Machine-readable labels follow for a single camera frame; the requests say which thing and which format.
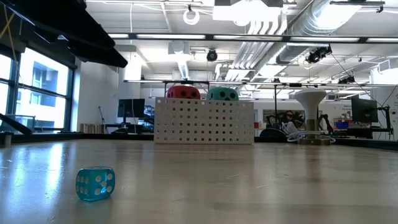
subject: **die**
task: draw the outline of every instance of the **die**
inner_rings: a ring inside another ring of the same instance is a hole
[[[167,97],[200,100],[200,93],[193,86],[173,86],[167,90]]]
[[[206,96],[207,100],[239,101],[238,92],[226,87],[211,88]]]
[[[83,168],[76,176],[76,193],[82,200],[102,200],[112,194],[115,183],[116,177],[110,167]]]

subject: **computer monitor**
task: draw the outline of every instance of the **computer monitor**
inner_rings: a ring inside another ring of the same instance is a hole
[[[374,100],[351,99],[353,121],[360,123],[378,122],[377,102]]]
[[[145,99],[125,99],[119,100],[118,118],[142,118],[144,117]]]

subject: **glass window pane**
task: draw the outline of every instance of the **glass window pane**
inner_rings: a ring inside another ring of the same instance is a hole
[[[8,85],[0,83],[0,113],[6,114]]]
[[[19,82],[67,94],[69,68],[31,49],[21,55]]]
[[[11,58],[0,55],[0,78],[10,79]]]
[[[18,89],[16,114],[36,116],[36,127],[63,128],[65,119],[65,99]]]

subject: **blue translucent die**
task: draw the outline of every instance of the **blue translucent die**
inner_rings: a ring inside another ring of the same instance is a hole
[[[116,183],[110,167],[87,167],[76,176],[76,193],[82,200],[96,201],[109,197]]]

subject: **white pegboard box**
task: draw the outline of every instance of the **white pegboard box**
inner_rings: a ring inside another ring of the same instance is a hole
[[[254,105],[156,98],[157,144],[253,144]]]

